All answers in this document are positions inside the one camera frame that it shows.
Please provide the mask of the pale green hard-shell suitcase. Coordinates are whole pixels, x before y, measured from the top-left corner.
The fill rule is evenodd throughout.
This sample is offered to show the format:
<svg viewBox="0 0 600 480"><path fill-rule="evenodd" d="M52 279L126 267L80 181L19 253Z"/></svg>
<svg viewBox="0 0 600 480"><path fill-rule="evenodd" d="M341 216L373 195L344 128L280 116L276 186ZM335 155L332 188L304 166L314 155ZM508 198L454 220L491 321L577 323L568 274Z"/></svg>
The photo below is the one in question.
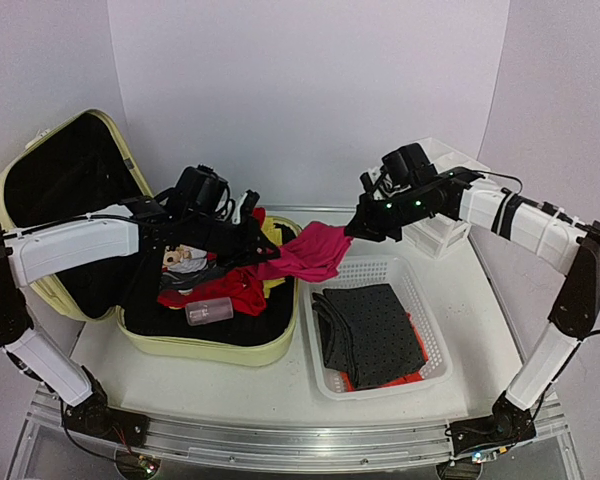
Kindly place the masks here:
<svg viewBox="0 0 600 480"><path fill-rule="evenodd" d="M32 227L104 209L151 190L118 126L91 109L35 137L0 173L0 223ZM140 351L153 355L259 367L288 351L297 323L298 284L275 287L263 313L192 327L181 310L159 303L125 309L127 284L138 261L113 258L75 267L43 280L55 286L73 320L113 319Z"/></svg>

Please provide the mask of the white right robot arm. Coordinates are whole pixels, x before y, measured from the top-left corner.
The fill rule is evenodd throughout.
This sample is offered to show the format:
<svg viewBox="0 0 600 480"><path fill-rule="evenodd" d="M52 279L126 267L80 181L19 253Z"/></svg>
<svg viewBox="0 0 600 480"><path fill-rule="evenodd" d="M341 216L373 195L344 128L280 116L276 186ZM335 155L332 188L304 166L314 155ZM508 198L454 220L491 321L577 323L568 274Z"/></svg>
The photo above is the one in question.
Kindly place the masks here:
<svg viewBox="0 0 600 480"><path fill-rule="evenodd" d="M486 436L494 443L519 438L533 424L532 406L554 383L569 359L598 335L600 314L600 221L586 221L549 202L527 197L522 187L505 186L507 176L455 167L393 175L378 167L362 173L362 192L348 235L382 242L400 240L406 226L428 217L446 217L492 234L535 260L552 281L543 324L535 329L520 369L485 419L453 426L456 434Z"/></svg>

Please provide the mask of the black garment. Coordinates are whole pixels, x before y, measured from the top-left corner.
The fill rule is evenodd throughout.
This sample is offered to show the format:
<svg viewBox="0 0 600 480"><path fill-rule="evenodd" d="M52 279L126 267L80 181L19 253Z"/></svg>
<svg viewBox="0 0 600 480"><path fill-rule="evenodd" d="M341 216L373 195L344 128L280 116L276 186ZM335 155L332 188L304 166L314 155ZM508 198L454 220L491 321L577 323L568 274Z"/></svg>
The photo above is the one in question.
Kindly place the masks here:
<svg viewBox="0 0 600 480"><path fill-rule="evenodd" d="M424 343L388 283L325 288L311 295L323 365L342 374L350 391L420 381Z"/></svg>

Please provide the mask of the magenta garment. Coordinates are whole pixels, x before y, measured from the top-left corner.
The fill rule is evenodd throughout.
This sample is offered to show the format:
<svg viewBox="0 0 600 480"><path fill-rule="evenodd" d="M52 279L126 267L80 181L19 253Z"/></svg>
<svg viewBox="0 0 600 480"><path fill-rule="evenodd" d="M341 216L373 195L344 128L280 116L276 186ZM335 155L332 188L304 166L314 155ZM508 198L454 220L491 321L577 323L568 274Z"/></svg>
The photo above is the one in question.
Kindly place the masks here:
<svg viewBox="0 0 600 480"><path fill-rule="evenodd" d="M338 267L348 253L353 238L344 226L311 222L293 240L279 247L279 256L253 268L259 280L294 277L321 283L338 275Z"/></svg>

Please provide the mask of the orange garment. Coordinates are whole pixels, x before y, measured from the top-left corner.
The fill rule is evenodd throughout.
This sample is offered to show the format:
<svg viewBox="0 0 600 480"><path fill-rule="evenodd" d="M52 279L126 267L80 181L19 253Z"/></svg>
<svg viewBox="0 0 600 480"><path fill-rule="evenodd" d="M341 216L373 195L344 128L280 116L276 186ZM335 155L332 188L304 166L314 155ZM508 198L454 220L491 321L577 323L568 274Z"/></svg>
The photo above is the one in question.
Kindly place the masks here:
<svg viewBox="0 0 600 480"><path fill-rule="evenodd" d="M420 381L428 361L423 342L404 310L351 320L351 361L341 372L346 390L363 391Z"/></svg>

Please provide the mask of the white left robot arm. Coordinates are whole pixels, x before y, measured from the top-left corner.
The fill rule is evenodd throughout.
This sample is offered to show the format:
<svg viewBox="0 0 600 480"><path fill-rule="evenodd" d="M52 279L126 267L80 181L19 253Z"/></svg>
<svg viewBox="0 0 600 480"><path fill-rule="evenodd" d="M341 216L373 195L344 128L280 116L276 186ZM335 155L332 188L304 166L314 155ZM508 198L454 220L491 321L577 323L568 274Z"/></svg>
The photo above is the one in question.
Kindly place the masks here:
<svg viewBox="0 0 600 480"><path fill-rule="evenodd" d="M95 213L5 231L0 226L0 348L13 355L51 388L94 437L114 428L114 415L101 384L71 360L34 319L23 289L32 289L57 313L68 316L55 286L43 280L94 262L137 256L138 279L127 284L127 301L157 303L160 260L167 246L184 244L215 254L226 270L279 257L247 205L237 224L206 214L175 220L149 196L126 199Z"/></svg>

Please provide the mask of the white perforated plastic basket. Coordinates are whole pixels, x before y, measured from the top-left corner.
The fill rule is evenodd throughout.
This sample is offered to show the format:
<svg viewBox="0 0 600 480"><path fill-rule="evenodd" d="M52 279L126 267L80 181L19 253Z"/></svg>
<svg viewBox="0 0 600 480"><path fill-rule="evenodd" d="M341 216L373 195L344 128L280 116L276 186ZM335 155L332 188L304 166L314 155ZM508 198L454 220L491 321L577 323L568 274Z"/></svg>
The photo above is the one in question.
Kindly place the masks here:
<svg viewBox="0 0 600 480"><path fill-rule="evenodd" d="M304 293L318 389L334 401L424 390L452 361L411 264L396 255L346 258L336 277Z"/></svg>

